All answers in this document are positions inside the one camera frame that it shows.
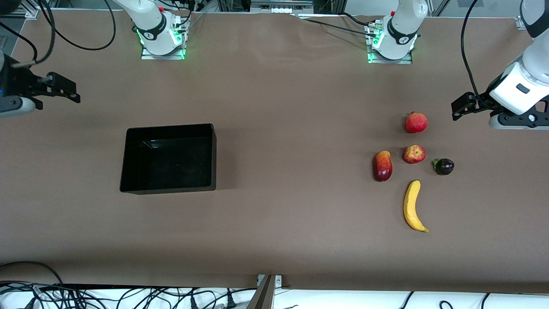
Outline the red yellow apple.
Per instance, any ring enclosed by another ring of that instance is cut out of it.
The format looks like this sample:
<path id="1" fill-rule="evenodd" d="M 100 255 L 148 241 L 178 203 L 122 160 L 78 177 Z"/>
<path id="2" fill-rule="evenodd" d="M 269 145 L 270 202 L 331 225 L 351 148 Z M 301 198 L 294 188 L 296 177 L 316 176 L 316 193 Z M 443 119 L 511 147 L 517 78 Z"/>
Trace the red yellow apple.
<path id="1" fill-rule="evenodd" d="M 427 156 L 427 151 L 419 145 L 412 145 L 404 149 L 402 158 L 407 164 L 418 164 Z"/>

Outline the aluminium frame profile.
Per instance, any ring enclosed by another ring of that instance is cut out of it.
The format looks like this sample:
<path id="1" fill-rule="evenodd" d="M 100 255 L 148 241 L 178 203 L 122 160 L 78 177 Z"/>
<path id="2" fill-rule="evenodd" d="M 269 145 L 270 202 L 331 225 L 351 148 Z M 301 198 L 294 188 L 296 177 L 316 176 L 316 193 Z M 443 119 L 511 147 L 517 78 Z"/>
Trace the aluminium frame profile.
<path id="1" fill-rule="evenodd" d="M 38 15 L 38 0 L 0 0 L 0 18 L 36 19 Z"/>

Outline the paper table cover sheet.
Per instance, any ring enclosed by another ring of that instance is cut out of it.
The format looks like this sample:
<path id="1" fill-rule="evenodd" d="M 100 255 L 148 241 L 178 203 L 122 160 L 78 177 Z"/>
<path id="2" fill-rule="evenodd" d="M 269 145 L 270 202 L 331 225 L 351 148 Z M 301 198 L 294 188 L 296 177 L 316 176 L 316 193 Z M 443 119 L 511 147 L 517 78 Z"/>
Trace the paper table cover sheet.
<path id="1" fill-rule="evenodd" d="M 0 118 L 0 263 L 67 283 L 549 293 L 549 130 L 453 121 L 470 88 L 460 19 L 427 19 L 411 65 L 369 64 L 361 36 L 278 14 L 206 14 L 182 61 L 144 61 L 125 12 L 112 46 L 58 40 L 81 103 Z M 404 122 L 423 113 L 428 127 Z M 126 131 L 211 123 L 214 191 L 119 190 Z M 405 148 L 427 151 L 407 164 Z M 373 158 L 389 151 L 392 176 Z M 448 158 L 451 174 L 433 161 Z M 417 214 L 403 202 L 420 180 Z"/>

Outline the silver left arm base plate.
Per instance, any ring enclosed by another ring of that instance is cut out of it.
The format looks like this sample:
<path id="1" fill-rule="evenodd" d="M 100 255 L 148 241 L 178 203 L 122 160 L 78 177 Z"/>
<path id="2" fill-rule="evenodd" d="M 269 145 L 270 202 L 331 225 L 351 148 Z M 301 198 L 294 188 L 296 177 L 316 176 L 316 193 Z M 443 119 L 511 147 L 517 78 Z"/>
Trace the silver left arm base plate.
<path id="1" fill-rule="evenodd" d="M 412 50 L 408 51 L 406 56 L 402 59 L 388 59 L 383 57 L 379 51 L 373 48 L 374 43 L 379 42 L 382 39 L 382 24 L 381 20 L 370 22 L 367 26 L 364 26 L 364 30 L 368 34 L 374 34 L 375 36 L 365 36 L 365 43 L 367 45 L 368 63 L 374 64 L 401 64 L 409 65 L 413 63 Z"/>

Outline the black plastic box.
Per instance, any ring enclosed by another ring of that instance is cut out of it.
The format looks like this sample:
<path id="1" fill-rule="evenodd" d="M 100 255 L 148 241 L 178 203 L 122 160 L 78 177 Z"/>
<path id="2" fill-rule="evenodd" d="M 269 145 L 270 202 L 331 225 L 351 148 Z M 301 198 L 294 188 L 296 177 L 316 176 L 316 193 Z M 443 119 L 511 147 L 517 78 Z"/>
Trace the black plastic box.
<path id="1" fill-rule="evenodd" d="M 119 190 L 135 195 L 214 191 L 216 168 L 212 124 L 129 128 Z"/>

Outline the round red pomegranate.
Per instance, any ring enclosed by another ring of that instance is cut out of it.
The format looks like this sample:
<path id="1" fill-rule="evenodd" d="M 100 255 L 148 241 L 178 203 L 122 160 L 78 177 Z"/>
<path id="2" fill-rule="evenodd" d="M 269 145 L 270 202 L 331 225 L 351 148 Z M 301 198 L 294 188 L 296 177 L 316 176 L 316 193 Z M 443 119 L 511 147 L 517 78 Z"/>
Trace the round red pomegranate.
<path id="1" fill-rule="evenodd" d="M 404 128 L 408 133 L 421 133 L 428 127 L 428 118 L 423 113 L 412 112 L 404 122 Z"/>

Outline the grey power strip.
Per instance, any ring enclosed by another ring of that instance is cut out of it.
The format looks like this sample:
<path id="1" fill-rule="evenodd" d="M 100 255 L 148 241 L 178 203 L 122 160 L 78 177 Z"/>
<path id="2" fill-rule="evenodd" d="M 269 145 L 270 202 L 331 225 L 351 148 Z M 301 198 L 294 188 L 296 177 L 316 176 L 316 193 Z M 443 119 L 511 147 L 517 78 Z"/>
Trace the grey power strip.
<path id="1" fill-rule="evenodd" d="M 313 0 L 250 0 L 249 12 L 314 14 Z"/>

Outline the yellow banana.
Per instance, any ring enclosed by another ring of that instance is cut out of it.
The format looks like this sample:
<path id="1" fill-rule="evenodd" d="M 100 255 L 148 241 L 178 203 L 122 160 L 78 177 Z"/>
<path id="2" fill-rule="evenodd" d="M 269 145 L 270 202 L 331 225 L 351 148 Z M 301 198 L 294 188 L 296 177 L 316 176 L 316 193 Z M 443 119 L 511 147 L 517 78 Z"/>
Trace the yellow banana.
<path id="1" fill-rule="evenodd" d="M 423 225 L 417 214 L 417 198 L 420 192 L 420 180 L 410 182 L 404 194 L 403 214 L 408 225 L 416 231 L 428 233 L 429 229 Z"/>

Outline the red yellow mango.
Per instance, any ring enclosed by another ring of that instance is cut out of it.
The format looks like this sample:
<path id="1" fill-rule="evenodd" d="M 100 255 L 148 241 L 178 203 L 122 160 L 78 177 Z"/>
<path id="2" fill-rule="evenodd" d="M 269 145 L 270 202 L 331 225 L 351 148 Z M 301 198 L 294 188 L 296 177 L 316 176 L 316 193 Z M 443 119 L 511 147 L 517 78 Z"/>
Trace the red yellow mango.
<path id="1" fill-rule="evenodd" d="M 384 182 L 392 176 L 392 156 L 389 151 L 380 151 L 373 158 L 373 174 L 378 182 Z"/>

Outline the dark purple eggplant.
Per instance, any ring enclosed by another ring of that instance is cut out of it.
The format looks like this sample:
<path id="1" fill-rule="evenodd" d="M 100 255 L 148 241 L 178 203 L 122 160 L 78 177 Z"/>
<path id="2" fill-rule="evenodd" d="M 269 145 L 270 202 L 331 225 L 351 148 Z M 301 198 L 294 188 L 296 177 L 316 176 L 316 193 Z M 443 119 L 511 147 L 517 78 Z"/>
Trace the dark purple eggplant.
<path id="1" fill-rule="evenodd" d="M 455 164 L 448 158 L 438 158 L 433 161 L 433 168 L 438 175 L 446 176 L 453 172 Z"/>

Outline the grey metal stand bar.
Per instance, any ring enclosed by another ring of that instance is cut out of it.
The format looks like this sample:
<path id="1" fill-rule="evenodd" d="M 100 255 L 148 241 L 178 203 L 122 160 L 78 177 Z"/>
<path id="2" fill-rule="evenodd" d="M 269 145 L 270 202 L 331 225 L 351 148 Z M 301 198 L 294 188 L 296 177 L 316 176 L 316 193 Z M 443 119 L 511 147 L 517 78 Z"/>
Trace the grey metal stand bar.
<path id="1" fill-rule="evenodd" d="M 266 278 L 253 294 L 246 309 L 272 309 L 275 290 L 273 275 L 266 275 Z"/>

